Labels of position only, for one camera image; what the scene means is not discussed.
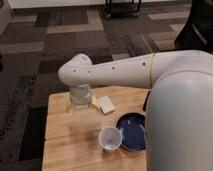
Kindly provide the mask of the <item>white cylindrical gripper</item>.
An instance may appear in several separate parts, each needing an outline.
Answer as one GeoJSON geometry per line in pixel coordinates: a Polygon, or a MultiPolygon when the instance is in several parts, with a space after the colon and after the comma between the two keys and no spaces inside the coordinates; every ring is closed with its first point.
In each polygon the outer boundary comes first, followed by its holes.
{"type": "Polygon", "coordinates": [[[81,84],[70,88],[70,101],[75,108],[86,108],[92,101],[89,84],[81,84]]]}

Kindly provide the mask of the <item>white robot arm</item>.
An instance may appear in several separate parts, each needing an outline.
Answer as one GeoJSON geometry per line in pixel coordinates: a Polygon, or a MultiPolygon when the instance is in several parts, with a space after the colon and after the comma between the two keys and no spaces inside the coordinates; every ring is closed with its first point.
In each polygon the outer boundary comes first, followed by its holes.
{"type": "Polygon", "coordinates": [[[147,171],[213,171],[213,54],[158,52],[94,64],[78,54],[58,70],[74,102],[83,85],[147,88],[147,171]]]}

